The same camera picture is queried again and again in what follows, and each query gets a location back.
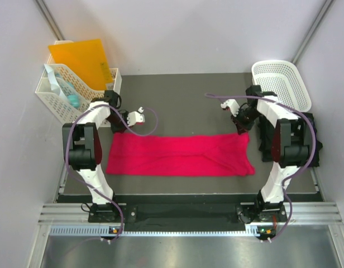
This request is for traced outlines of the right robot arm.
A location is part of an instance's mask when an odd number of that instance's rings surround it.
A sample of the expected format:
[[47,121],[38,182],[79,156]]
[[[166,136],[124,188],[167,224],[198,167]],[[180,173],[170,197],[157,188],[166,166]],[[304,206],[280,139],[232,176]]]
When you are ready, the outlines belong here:
[[252,85],[246,89],[246,98],[243,105],[229,99],[221,106],[230,110],[231,120],[240,135],[252,129],[255,120],[261,116],[274,129],[272,170],[249,215],[251,220],[267,221],[280,213],[293,175],[312,161],[316,152],[316,134],[309,119],[282,104],[276,93],[264,92],[259,85]]

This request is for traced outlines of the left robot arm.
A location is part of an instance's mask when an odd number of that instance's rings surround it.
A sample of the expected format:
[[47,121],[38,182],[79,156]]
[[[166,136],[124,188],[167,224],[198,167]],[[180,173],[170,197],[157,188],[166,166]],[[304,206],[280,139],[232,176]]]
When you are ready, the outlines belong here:
[[76,124],[66,123],[62,127],[64,161],[76,171],[92,195],[88,206],[89,222],[118,222],[123,217],[117,205],[114,191],[108,185],[102,170],[102,147],[98,129],[107,120],[113,133],[126,130],[128,112],[114,112],[121,106],[118,93],[107,90],[102,98],[94,98],[86,112],[77,118]]

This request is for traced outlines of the red t shirt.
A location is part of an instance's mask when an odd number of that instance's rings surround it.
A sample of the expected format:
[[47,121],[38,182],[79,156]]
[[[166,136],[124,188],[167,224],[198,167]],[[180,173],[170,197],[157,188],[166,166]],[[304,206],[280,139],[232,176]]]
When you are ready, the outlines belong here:
[[138,176],[248,176],[255,168],[247,157],[247,134],[190,137],[140,137],[131,133],[113,138],[106,172]]

